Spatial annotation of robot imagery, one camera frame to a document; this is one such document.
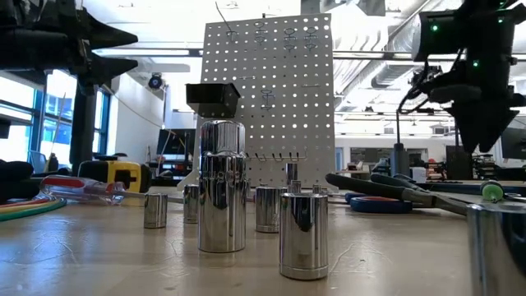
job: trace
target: metal cylinder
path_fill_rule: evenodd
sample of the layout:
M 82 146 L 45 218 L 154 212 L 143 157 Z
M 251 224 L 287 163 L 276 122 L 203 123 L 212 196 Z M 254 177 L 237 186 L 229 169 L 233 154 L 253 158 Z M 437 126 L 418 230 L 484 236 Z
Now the metal cylinder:
M 188 224 L 197 223 L 197 207 L 199 206 L 199 185 L 187 184 L 183 195 L 183 222 Z
M 526 294 L 526 206 L 468 206 L 473 296 Z
M 144 227 L 157 229 L 166 227 L 168 194 L 145 194 Z
M 279 273 L 295 280 L 327 276 L 327 195 L 285 193 L 279 214 Z
M 302 182 L 298 180 L 292 180 L 287 188 L 288 193 L 301 193 L 302 192 Z
M 312 193 L 320 194 L 321 193 L 321 185 L 320 184 L 312 185 Z
M 245 247 L 245 127 L 214 120 L 201 126 L 199 249 L 236 252 Z
M 256 231 L 270 234 L 279 232 L 279 205 L 281 195 L 286 192 L 285 187 L 256 188 Z
M 287 163 L 285 165 L 285 173 L 287 174 L 287 186 L 293 180 L 298 180 L 298 164 L 297 163 Z

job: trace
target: ceiling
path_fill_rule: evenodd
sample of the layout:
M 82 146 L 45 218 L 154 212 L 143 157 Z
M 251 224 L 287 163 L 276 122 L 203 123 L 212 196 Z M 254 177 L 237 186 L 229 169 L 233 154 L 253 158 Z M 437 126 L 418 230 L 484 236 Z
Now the ceiling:
M 218 0 L 228 21 L 297 15 L 319 9 L 332 14 L 335 50 L 395 51 L 412 50 L 415 16 L 420 11 L 457 8 L 462 0 Z M 168 49 L 202 49 L 205 24 L 222 21 L 214 0 L 84 0 L 88 11 L 108 25 L 138 35 L 139 42 L 128 49 L 148 51 L 139 59 L 132 73 L 145 83 L 152 72 L 193 81 L 201 73 L 199 58 L 160 58 L 178 56 Z M 526 22 L 515 31 L 514 52 L 526 53 Z M 450 63 L 441 62 L 443 69 Z M 344 122 L 348 112 L 362 112 L 372 107 L 375 112 L 395 111 L 410 85 L 413 62 L 334 60 L 335 119 Z M 526 63 L 512 68 L 511 81 L 526 79 Z

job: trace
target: white pegboard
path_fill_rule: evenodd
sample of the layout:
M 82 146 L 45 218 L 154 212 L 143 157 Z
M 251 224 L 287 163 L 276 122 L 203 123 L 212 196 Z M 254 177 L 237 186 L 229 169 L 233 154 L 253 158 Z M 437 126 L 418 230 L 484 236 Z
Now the white pegboard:
M 246 128 L 252 186 L 283 186 L 292 154 L 304 187 L 328 187 L 325 175 L 335 169 L 330 14 L 228 25 L 206 25 L 201 83 L 233 82 L 242 96 L 234 120 Z M 212 116 L 199 115 L 198 129 Z M 198 132 L 194 155 L 199 142 Z

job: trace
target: computer monitor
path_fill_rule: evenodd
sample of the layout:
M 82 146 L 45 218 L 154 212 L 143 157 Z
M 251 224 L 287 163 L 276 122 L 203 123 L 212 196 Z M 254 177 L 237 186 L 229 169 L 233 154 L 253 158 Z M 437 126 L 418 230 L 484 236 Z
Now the computer monitor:
M 196 129 L 160 130 L 157 155 L 184 155 L 185 146 L 187 146 L 187 152 L 193 154 L 195 141 Z
M 526 160 L 526 129 L 508 127 L 501 136 L 502 158 Z

